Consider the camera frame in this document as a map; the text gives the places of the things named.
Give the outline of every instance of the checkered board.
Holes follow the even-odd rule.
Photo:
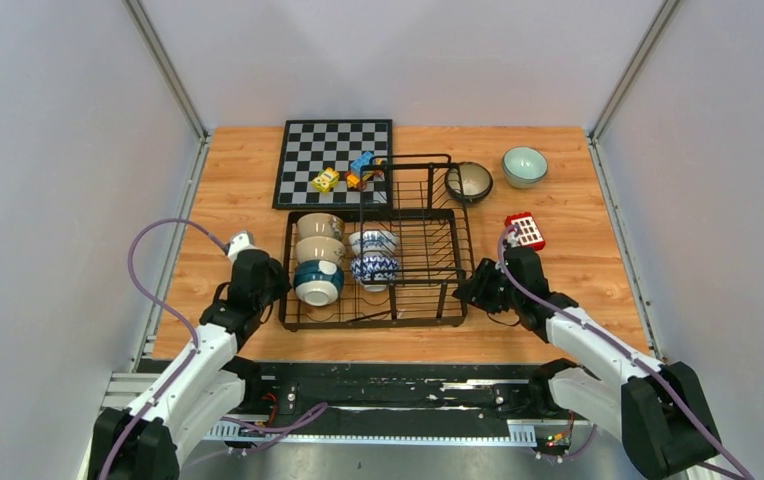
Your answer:
[[[350,163],[364,152],[393,154],[391,120],[289,120],[282,139],[282,158],[273,208],[279,210],[358,208],[359,203],[386,203],[385,180],[373,176],[364,190],[347,190]],[[340,174],[335,188],[320,193],[311,180],[327,167]]]

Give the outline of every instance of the bowl rim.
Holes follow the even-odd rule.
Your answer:
[[[314,240],[314,239],[325,239],[326,243],[335,242],[338,245],[341,245],[341,246],[344,245],[343,242],[338,241],[337,238],[327,237],[327,236],[324,236],[324,235],[314,235],[314,236],[311,236],[311,237],[305,237],[303,239],[298,240],[297,244],[295,246],[297,248],[299,248],[301,243],[305,242],[306,240]]]
[[[400,237],[397,236],[396,233],[385,230],[384,228],[371,228],[370,230],[356,230],[355,232],[347,235],[347,240],[350,242],[350,244],[355,243],[359,239],[363,239],[364,234],[377,234],[381,232],[382,236],[387,238],[388,240],[391,240],[393,243],[399,243]]]
[[[304,262],[299,262],[297,264],[297,268],[294,269],[294,276],[296,277],[297,274],[300,273],[300,269],[303,268],[303,265],[309,264],[311,262],[326,262],[326,263],[331,263],[332,265],[335,265],[335,268],[336,268],[335,273],[323,273],[322,271],[320,271],[318,269],[316,273],[318,273],[320,275],[337,275],[339,270],[341,271],[341,274],[344,273],[344,269],[341,268],[341,266],[338,265],[337,263],[330,262],[329,260],[322,260],[322,259],[319,259],[319,258],[315,258],[314,260],[306,260]],[[308,274],[311,274],[311,273],[314,273],[314,272],[302,272],[303,275],[308,275]]]
[[[485,165],[482,165],[481,163],[477,162],[457,162],[459,164],[459,168],[456,169],[454,167],[450,167],[447,169],[447,173],[444,175],[444,186],[447,187],[447,190],[450,192],[450,195],[456,198],[464,198],[467,200],[473,200],[473,199],[479,199],[482,198],[489,193],[491,193],[491,190],[494,188],[494,176],[491,175],[491,171],[488,170],[488,168]],[[473,193],[473,194],[466,194],[464,191],[461,193],[456,191],[451,185],[450,185],[450,175],[454,172],[458,172],[459,174],[459,184],[461,184],[461,166],[468,165],[468,166],[477,166],[482,169],[483,172],[485,172],[486,175],[488,175],[488,186],[480,191],[479,193]]]
[[[309,213],[306,213],[305,215],[303,215],[302,217],[298,218],[297,219],[297,223],[299,223],[300,220],[302,220],[304,218],[312,218],[312,217],[315,217],[315,216],[318,216],[318,215],[323,215],[325,217],[335,217],[335,218],[338,218],[337,216],[332,215],[331,213],[326,213],[326,212],[309,212]]]
[[[327,292],[327,291],[324,291],[324,289],[319,288],[319,287],[324,286],[324,285],[328,285],[328,286],[332,287],[334,289],[334,291],[335,291],[335,295],[334,295],[335,298],[334,299],[333,298],[329,298],[329,302],[325,303],[325,304],[317,305],[317,304],[314,304],[314,303],[309,303],[308,301],[306,301],[305,295],[300,297],[300,295],[299,295],[300,292],[297,291],[297,290],[299,290],[300,287],[305,287],[305,288],[318,287],[317,289],[315,289],[313,291],[322,292],[327,297],[332,297],[332,295],[330,295],[332,290],[329,290]],[[325,281],[325,280],[311,280],[309,282],[303,282],[303,283],[297,285],[296,287],[294,287],[294,290],[295,290],[295,293],[297,294],[297,297],[300,299],[301,302],[306,303],[308,305],[311,305],[313,307],[324,307],[326,305],[330,305],[333,302],[335,302],[336,300],[338,300],[338,298],[340,298],[340,296],[341,296],[341,292],[339,291],[338,286],[335,285],[332,282],[328,282],[328,281]]]
[[[538,156],[540,157],[540,159],[544,162],[544,173],[542,173],[538,177],[521,177],[520,175],[517,175],[514,172],[512,172],[506,166],[506,160],[508,159],[509,154],[511,154],[512,152],[514,152],[516,150],[517,151],[526,150],[526,151],[533,151],[533,152],[537,153]],[[537,182],[538,180],[544,178],[547,175],[547,172],[550,169],[550,164],[549,164],[549,162],[547,162],[547,157],[545,157],[543,153],[541,153],[540,151],[538,151],[537,149],[532,148],[532,147],[513,147],[513,148],[510,148],[505,154],[503,154],[503,161],[500,162],[500,163],[503,164],[503,173],[506,173],[507,176],[512,176],[512,177],[515,177],[515,178],[519,178],[519,179],[521,179],[523,181],[530,181],[530,182]]]

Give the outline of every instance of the blue and white bowl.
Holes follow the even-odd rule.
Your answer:
[[[301,263],[294,272],[294,292],[301,301],[322,307],[338,299],[344,289],[344,271],[326,260]]]
[[[365,253],[350,262],[350,271],[356,282],[368,292],[382,292],[387,285],[367,285],[371,281],[394,280],[400,270],[400,261],[381,253]]]
[[[388,230],[355,232],[349,236],[349,241],[350,248],[356,256],[362,253],[378,252],[390,257],[400,243],[400,239]]]

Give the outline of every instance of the bowl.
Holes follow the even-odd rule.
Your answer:
[[[326,260],[303,262],[294,272],[294,293],[300,301],[323,307],[338,299],[344,289],[344,271]]]
[[[353,278],[368,292],[382,292],[388,285],[367,285],[367,282],[394,280],[399,270],[399,260],[377,252],[365,253],[350,262]]]
[[[309,237],[344,238],[344,221],[328,213],[309,213],[297,220],[300,239]]]
[[[506,181],[515,188],[531,188],[547,175],[547,159],[538,150],[516,147],[503,156]]]
[[[297,260],[326,260],[341,265],[346,255],[344,244],[330,237],[308,237],[297,242]]]
[[[447,193],[463,205],[481,202],[494,188],[494,179],[487,168],[478,163],[460,163],[458,169],[451,167],[444,176]]]
[[[348,240],[350,248],[356,256],[371,252],[379,252],[391,256],[400,243],[399,237],[388,230],[359,231],[351,234]]]

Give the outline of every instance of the wooden surface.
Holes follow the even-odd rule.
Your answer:
[[[220,128],[211,144],[191,219],[220,238],[253,232],[256,244],[281,260],[287,211],[270,208],[282,127]],[[549,162],[547,177],[530,190],[511,188],[500,159],[515,146],[531,146]],[[547,247],[541,251],[553,290],[567,293],[600,324],[646,350],[626,273],[603,196],[580,128],[396,127],[395,153],[447,152],[454,161],[475,161],[494,176],[494,190],[468,210],[473,254],[496,258],[503,220],[531,211]],[[168,302],[191,320],[228,280],[229,262],[214,244],[188,229]],[[522,327],[504,327],[471,308],[460,327],[289,332],[276,320],[262,326],[241,354],[254,360],[419,361],[543,363],[567,356]],[[510,314],[499,320],[511,323]],[[189,340],[184,326],[165,313],[156,358],[175,356]]]

